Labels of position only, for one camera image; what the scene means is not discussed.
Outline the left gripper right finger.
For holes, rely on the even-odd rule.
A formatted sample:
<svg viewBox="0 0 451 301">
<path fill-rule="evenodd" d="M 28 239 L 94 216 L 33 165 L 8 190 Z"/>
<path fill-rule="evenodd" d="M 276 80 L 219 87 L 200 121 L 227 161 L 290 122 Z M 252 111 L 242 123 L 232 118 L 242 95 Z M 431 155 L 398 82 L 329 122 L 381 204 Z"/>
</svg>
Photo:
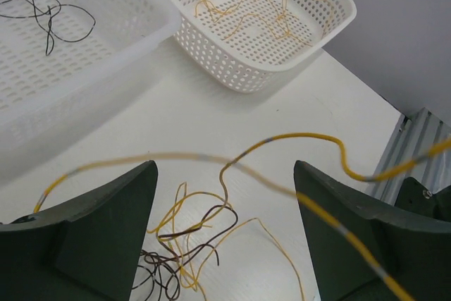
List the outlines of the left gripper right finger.
<svg viewBox="0 0 451 301">
<path fill-rule="evenodd" d="M 348 187 L 297 161 L 297 192 L 352 231 L 415 300 L 450 299 L 450 189 L 430 198 L 415 178 L 402 182 L 395 205 Z M 396 300 L 341 234 L 306 207 L 300 214 L 321 300 Z"/>
</svg>

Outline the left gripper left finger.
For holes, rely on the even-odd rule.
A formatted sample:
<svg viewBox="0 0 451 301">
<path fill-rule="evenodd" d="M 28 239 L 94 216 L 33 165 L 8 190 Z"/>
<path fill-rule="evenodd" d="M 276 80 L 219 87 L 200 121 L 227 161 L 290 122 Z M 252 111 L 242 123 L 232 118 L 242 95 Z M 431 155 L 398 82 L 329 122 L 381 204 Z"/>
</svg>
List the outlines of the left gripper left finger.
<svg viewBox="0 0 451 301">
<path fill-rule="evenodd" d="M 1 299 L 128 300 L 157 178 L 155 162 L 146 161 L 1 225 Z"/>
</svg>

